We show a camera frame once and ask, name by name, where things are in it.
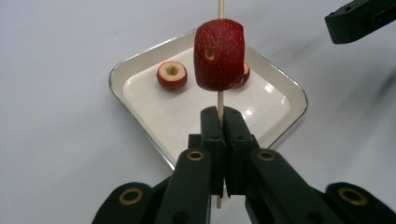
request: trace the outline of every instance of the food on skewer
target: food on skewer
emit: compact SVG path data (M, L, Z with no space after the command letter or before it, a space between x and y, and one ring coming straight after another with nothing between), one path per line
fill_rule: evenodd
M179 62L164 62L158 68L157 79L168 91L180 90L187 83L186 67Z
M250 77L250 67L248 66L247 63L244 63L244 75L242 76L241 81L237 83L235 86L233 86L233 89L239 89L245 86L249 77Z
M244 74L243 26L229 19L201 25L194 41L194 69L198 86L207 91L227 91Z

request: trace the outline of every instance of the metal tray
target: metal tray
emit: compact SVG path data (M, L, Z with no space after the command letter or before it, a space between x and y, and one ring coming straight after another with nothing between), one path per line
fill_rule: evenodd
M217 104L217 93L195 82L193 43L195 31L168 40L118 63L109 85L121 103L141 125L148 139L174 168L188 145L189 133L200 133L200 111ZM164 61L182 62L188 71L186 86L164 90L157 81ZM246 46L250 79L237 90L224 92L224 104L239 110L261 147L271 147L307 109L303 89L290 77Z

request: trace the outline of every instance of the apple piece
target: apple piece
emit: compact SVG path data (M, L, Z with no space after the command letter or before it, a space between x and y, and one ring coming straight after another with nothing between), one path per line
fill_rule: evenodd
M247 63L244 63L244 75L240 82L233 86L233 89L239 89L247 83L248 79L250 78L250 67Z
M228 19L202 24L195 35L193 59L199 87L207 91L231 89L244 74L243 26Z
M179 62L164 62L157 71L157 79L168 91L178 91L187 83L186 67Z

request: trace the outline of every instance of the white table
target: white table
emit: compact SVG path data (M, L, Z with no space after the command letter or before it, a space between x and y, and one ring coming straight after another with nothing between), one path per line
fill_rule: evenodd
M308 97L279 152L316 189L345 181L396 210L396 22L334 45L324 17L347 2L230 0L225 17ZM90 223L117 186L172 174L111 93L109 72L215 19L217 3L0 3L0 223ZM212 211L212 223L248 223L243 198Z

